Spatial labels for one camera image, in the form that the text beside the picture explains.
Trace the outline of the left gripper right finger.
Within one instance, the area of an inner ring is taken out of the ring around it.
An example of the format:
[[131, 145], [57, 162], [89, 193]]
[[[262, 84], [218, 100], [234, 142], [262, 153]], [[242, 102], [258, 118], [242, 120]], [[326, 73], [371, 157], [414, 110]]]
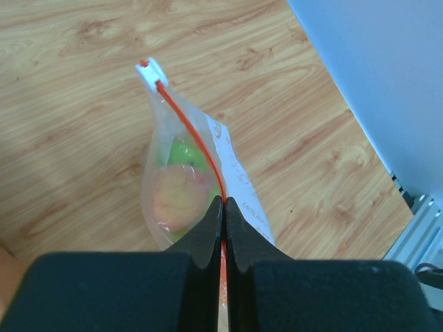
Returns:
[[295, 260], [226, 202], [231, 331], [441, 331], [407, 267], [382, 260]]

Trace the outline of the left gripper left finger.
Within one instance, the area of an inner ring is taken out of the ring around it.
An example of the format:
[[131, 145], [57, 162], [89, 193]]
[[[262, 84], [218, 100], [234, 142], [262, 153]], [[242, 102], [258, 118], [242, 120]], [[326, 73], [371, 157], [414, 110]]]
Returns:
[[216, 331], [223, 203], [163, 252], [52, 252], [22, 279], [2, 331]]

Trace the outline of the clear zip bag orange seal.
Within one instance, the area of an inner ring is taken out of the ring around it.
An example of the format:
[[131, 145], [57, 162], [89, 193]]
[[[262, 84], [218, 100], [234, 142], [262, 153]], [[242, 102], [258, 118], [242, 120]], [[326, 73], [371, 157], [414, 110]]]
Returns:
[[260, 268], [275, 241], [230, 134], [176, 94], [154, 59], [136, 71], [154, 120], [142, 212], [161, 247], [139, 270], [147, 314], [160, 331], [264, 331]]

